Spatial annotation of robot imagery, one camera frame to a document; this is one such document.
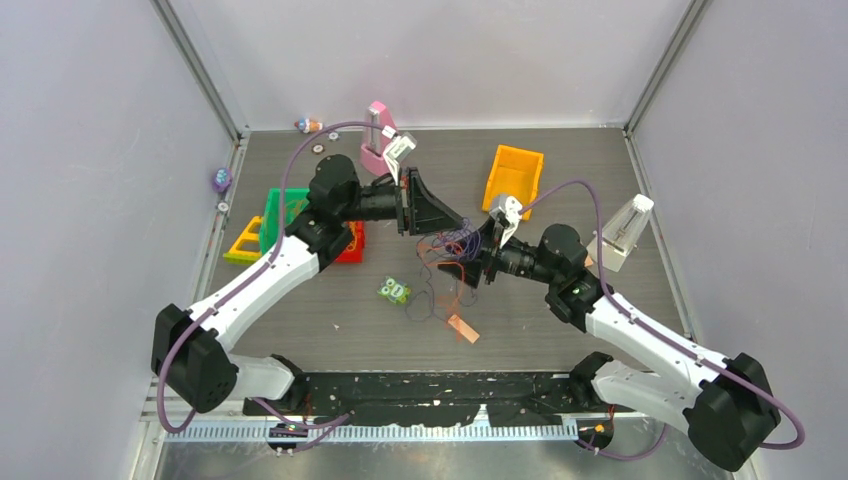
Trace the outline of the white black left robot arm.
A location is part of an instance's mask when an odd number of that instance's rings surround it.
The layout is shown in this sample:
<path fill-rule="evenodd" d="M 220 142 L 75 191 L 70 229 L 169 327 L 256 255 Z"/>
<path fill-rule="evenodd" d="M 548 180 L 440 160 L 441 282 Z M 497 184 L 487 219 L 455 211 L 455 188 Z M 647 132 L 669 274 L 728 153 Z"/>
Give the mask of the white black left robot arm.
<path fill-rule="evenodd" d="M 157 412 L 173 392 L 191 413 L 230 399 L 261 398 L 284 414 L 307 398 L 290 364 L 232 354 L 241 336 L 297 286 L 335 262 L 353 239 L 350 223 L 394 221 L 400 234 L 425 236 L 459 229 L 463 218 L 432 194 L 414 167 L 397 180 L 362 184 L 353 161 L 330 155 L 316 166 L 306 207 L 259 260 L 217 292 L 187 308 L 174 304 L 156 317 L 151 369 L 159 384 Z"/>

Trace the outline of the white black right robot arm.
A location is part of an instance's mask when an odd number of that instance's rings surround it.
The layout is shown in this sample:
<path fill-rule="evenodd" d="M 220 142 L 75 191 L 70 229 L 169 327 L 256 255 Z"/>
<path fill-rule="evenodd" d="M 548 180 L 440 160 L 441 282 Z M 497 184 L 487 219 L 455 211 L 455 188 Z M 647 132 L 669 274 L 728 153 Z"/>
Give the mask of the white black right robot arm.
<path fill-rule="evenodd" d="M 475 288 L 509 274 L 547 285 L 544 301 L 561 322 L 602 339 L 648 367 L 630 368 L 595 352 L 571 372 L 571 397 L 584 410 L 603 403 L 642 412 L 687 435 L 711 463 L 735 472 L 781 422 L 761 363 L 705 348 L 640 312 L 585 265 L 586 247 L 565 224 L 547 227 L 531 245 L 487 220 L 448 242 L 442 271 Z"/>

